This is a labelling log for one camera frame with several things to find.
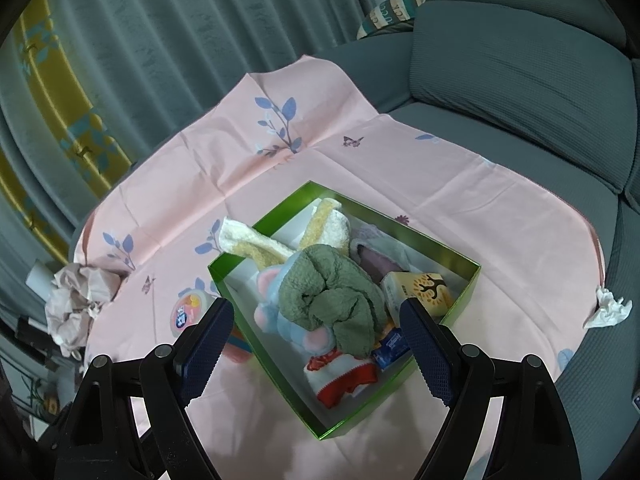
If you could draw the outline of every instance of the screw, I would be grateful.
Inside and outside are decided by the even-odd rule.
[[[462,353],[467,357],[478,357],[480,355],[480,349],[476,345],[464,345],[462,347]]]
[[[537,355],[528,355],[527,363],[534,368],[540,368],[542,366],[542,360]]]
[[[156,347],[156,349],[154,350],[154,354],[156,355],[156,357],[167,357],[173,351],[173,349],[174,347],[172,347],[171,345],[160,345]]]
[[[92,365],[94,365],[96,368],[102,368],[105,364],[107,364],[106,355],[98,355],[98,357],[96,357],[92,362]]]

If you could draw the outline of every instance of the pink bedsheet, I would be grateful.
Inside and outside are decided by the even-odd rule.
[[[496,358],[537,354],[560,375],[604,280],[590,225],[513,171],[379,115],[337,66],[309,57],[245,76],[92,214],[76,261],[130,275],[95,321],[88,358],[140,358],[173,342],[178,294],[212,290],[219,220],[253,224],[308,180],[478,261],[458,339]],[[492,402],[476,459],[490,450],[499,409]],[[221,359],[187,411],[225,479],[410,479],[446,416],[414,373],[347,435],[319,442],[255,359]],[[145,431],[139,399],[134,412]]]

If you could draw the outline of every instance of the green washcloth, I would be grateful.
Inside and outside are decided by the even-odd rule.
[[[300,251],[278,290],[280,313],[306,330],[327,325],[338,350],[368,357],[386,324],[382,291],[358,264],[331,246]]]

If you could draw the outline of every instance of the blue gripper pad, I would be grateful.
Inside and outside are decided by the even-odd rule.
[[[178,398],[184,406],[202,395],[233,327],[233,305],[217,298],[178,350],[174,369],[180,378]]]
[[[431,395],[441,399],[445,406],[452,407],[458,398],[455,382],[460,358],[457,349],[415,298],[402,302],[400,328]]]

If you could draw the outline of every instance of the yellow curtain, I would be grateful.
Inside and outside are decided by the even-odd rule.
[[[47,0],[32,0],[14,27],[19,62],[50,134],[97,197],[129,169],[130,160],[108,133],[82,90],[56,35]],[[0,188],[9,204],[49,253],[66,263],[68,247],[33,205],[0,152]]]

